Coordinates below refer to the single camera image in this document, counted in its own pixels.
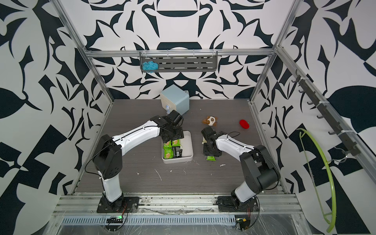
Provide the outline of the white storage box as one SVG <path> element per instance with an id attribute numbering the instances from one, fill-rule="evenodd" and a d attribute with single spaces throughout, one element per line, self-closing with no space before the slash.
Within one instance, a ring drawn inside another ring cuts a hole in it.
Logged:
<path id="1" fill-rule="evenodd" d="M 165 164 L 184 163 L 193 160 L 193 144 L 190 131 L 183 131 L 179 140 L 162 143 L 162 160 Z"/>

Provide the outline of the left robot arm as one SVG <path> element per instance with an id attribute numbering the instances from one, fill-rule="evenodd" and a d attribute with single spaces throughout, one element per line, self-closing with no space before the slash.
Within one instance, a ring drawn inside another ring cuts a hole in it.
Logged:
<path id="1" fill-rule="evenodd" d="M 146 123 L 126 133 L 113 137 L 103 135 L 97 144 L 92 161 L 102 181 L 104 198 L 109 203 L 123 198 L 119 184 L 122 158 L 142 143 L 160 137 L 164 143 L 184 137 L 183 117 L 173 110 L 166 116 L 154 116 Z"/>

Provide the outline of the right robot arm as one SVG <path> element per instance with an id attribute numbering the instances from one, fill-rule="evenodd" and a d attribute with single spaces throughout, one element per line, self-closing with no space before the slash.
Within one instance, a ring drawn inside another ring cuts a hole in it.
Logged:
<path id="1" fill-rule="evenodd" d="M 241 164 L 244 182 L 232 192 L 234 204 L 244 204 L 280 181 L 281 175 L 265 146 L 247 145 L 230 134 L 216 132 L 210 126 L 201 134 L 204 155 L 220 157 L 225 152 Z"/>

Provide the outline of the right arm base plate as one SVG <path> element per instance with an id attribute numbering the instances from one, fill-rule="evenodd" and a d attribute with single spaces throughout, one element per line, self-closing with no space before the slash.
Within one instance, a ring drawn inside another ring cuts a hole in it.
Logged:
<path id="1" fill-rule="evenodd" d="M 220 212 L 257 212 L 259 210 L 259 205 L 255 198 L 241 203 L 232 196 L 219 196 L 216 205 Z"/>

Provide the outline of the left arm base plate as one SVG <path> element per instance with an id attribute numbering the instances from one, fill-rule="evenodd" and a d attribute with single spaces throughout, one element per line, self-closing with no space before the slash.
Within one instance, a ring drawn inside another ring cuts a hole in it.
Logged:
<path id="1" fill-rule="evenodd" d="M 114 202 L 109 202 L 103 195 L 99 201 L 97 213 L 121 213 L 125 209 L 127 213 L 134 213 L 139 207 L 139 197 L 121 196 Z"/>

